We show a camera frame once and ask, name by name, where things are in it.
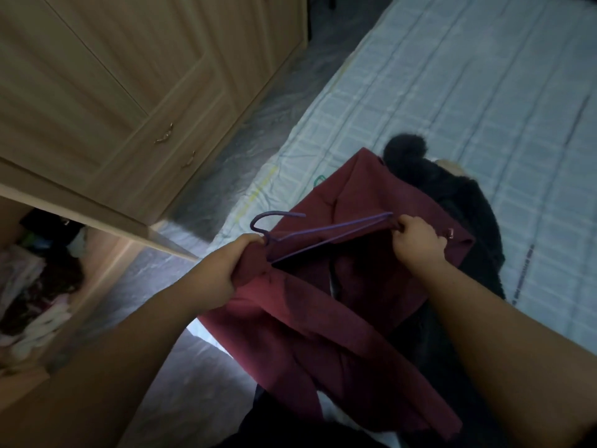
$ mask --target metal drawer handle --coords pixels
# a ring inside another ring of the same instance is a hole
[[[195,151],[193,151],[193,153],[190,155],[189,160],[187,160],[187,163],[185,163],[183,166],[180,167],[181,170],[187,168],[188,166],[190,166],[191,163],[193,163],[193,160],[195,160]]]
[[[164,134],[164,136],[162,138],[158,138],[157,140],[155,140],[153,142],[153,144],[159,144],[161,142],[167,142],[168,138],[170,137],[170,135],[172,135],[172,129],[174,129],[174,123],[173,122],[170,123],[170,127],[168,128],[168,130],[166,131],[166,133]]]

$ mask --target maroon garment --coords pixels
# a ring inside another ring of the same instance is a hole
[[[284,217],[271,231],[274,238],[390,211],[420,216],[439,234],[453,229],[445,256],[455,266],[474,241],[366,149],[292,211],[307,216]],[[322,419],[321,390],[366,429],[432,428],[447,440],[459,432],[459,418],[385,339],[426,299],[392,252],[395,225],[384,220],[275,267],[271,261],[354,226],[273,240],[266,247],[251,244],[232,275],[235,297],[199,319],[258,384],[303,418]]]

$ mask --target white mattress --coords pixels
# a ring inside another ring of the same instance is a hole
[[[260,212],[289,210],[360,148],[420,133],[491,201],[508,300],[597,353],[596,70],[597,9],[583,0],[395,0],[208,253]],[[189,330],[221,348],[198,321]]]

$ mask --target right hand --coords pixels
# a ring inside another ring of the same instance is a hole
[[[445,261],[444,248],[448,240],[421,217],[401,215],[398,221],[404,232],[392,231],[392,247],[396,258],[414,272],[429,263]]]

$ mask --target wardrobe drawer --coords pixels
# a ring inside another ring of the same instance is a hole
[[[85,195],[154,223],[234,119],[229,97],[204,56],[96,175]]]

